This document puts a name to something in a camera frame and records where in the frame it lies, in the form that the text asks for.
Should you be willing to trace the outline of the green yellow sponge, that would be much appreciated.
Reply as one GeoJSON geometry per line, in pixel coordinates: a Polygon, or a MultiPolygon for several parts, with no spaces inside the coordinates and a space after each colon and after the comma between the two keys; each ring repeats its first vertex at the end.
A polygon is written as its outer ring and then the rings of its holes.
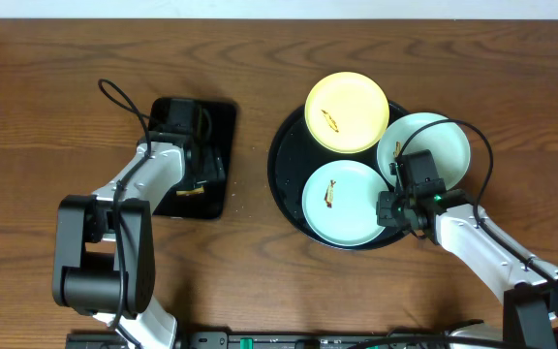
{"type": "Polygon", "coordinates": [[[195,189],[191,189],[191,190],[177,190],[176,191],[176,196],[196,196],[196,195],[200,195],[200,194],[204,194],[205,190],[204,187],[198,187],[195,189]]]}

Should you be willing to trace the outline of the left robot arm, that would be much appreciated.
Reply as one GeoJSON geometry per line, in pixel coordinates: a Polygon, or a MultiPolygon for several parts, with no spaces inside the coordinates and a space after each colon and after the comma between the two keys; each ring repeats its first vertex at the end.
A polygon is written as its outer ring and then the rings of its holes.
{"type": "Polygon", "coordinates": [[[115,330],[123,348],[174,348],[178,322],[154,295],[152,216],[214,219],[225,199],[232,137],[153,132],[89,195],[57,210],[54,301],[115,330]]]}

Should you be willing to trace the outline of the light green plate front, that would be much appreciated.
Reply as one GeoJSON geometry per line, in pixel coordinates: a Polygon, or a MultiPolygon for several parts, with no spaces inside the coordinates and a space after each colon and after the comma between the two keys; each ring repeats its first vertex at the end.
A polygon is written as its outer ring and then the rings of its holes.
{"type": "Polygon", "coordinates": [[[371,167],[353,160],[337,160],[314,171],[301,195],[310,229],[341,247],[363,245],[385,228],[378,224],[378,195],[387,192],[383,178],[371,167]]]}

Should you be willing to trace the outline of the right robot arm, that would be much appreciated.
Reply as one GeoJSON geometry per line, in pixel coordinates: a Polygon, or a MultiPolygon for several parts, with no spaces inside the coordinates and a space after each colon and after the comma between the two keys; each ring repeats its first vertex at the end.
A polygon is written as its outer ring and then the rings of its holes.
{"type": "Polygon", "coordinates": [[[461,260],[503,306],[503,328],[479,323],[456,336],[501,339],[525,348],[558,348],[558,267],[498,227],[462,190],[421,198],[379,193],[380,225],[424,236],[461,260]]]}

